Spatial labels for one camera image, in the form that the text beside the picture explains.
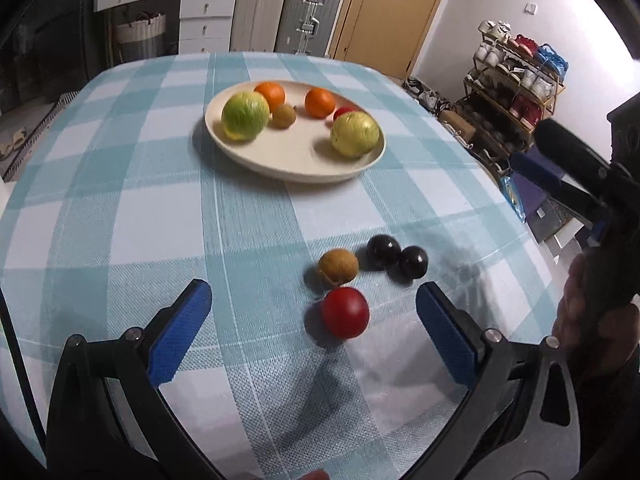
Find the orange fruit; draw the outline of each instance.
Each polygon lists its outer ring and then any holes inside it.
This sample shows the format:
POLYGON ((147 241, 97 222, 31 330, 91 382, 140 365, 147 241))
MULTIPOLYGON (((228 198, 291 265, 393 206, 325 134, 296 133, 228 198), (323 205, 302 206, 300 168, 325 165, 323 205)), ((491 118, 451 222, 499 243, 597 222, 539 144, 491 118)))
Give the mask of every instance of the orange fruit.
POLYGON ((335 110, 334 96, 324 88, 312 88, 306 94, 305 108, 310 116, 324 119, 335 110))
POLYGON ((269 81, 260 83, 254 88, 254 91, 264 95, 264 98, 267 99, 267 102, 269 103, 269 111, 271 113, 273 113, 278 106, 284 104, 284 88, 278 83, 272 83, 269 81))

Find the door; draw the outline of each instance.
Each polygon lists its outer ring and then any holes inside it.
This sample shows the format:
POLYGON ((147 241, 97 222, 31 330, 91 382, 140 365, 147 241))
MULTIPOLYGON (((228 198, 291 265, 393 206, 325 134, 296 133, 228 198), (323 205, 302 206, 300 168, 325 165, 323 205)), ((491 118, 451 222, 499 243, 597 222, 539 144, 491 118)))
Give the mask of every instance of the door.
POLYGON ((404 78, 437 0, 351 0, 335 59, 404 78))

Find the blue and white tablecloth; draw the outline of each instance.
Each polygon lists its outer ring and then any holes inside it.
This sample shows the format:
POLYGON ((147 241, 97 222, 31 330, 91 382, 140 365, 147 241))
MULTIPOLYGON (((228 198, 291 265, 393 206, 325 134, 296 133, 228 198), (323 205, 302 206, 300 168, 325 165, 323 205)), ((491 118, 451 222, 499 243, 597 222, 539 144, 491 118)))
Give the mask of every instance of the blue and white tablecloth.
MULTIPOLYGON (((435 118, 373 70, 275 54, 162 57, 91 81, 12 193, 0 269, 43 418, 69 335, 118 337, 192 278, 207 280, 212 314, 161 391, 230 479, 407 470, 465 393, 415 314, 421 282, 436 281, 481 326, 529 342, 549 333, 557 299, 535 242, 435 118), (382 126, 384 157, 334 186, 244 170, 214 148, 202 117, 217 92, 248 80, 343 94, 382 126), (361 272, 353 286, 369 301, 368 329, 337 349, 317 346, 305 330, 321 297, 309 269, 378 233, 424 247, 427 276, 407 286, 361 272)), ((4 339, 0 408, 38 454, 4 339)))

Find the slipper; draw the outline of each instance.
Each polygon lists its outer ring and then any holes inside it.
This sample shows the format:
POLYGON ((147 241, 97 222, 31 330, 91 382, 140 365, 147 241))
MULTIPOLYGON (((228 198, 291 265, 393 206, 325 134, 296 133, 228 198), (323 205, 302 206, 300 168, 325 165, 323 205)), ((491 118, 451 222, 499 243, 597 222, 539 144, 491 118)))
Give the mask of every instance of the slipper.
POLYGON ((9 155, 11 155, 14 150, 14 146, 9 144, 0 144, 0 160, 5 160, 9 155))
POLYGON ((17 150, 24 144, 24 134, 27 132, 26 128, 20 128, 14 133, 14 150, 17 150))

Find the round plate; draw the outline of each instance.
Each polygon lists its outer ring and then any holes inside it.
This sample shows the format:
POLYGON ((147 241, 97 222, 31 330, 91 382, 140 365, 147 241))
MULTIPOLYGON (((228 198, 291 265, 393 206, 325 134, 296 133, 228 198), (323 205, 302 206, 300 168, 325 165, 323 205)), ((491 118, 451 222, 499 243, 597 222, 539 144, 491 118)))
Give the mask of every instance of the round plate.
MULTIPOLYGON (((251 81, 232 86, 217 94, 207 106, 204 120, 214 142, 238 164, 273 178, 292 182, 340 182, 349 180, 373 166, 385 153, 386 140, 380 135, 378 144, 357 160, 344 158, 331 146, 329 134, 333 114, 326 120, 312 118, 305 110, 305 96, 313 87, 293 81, 277 81, 295 106, 298 118, 288 130, 279 130, 271 123, 251 142, 230 140, 222 127, 220 116, 228 99, 236 92, 253 91, 260 82, 251 81)), ((334 93, 337 108, 357 104, 334 93)))

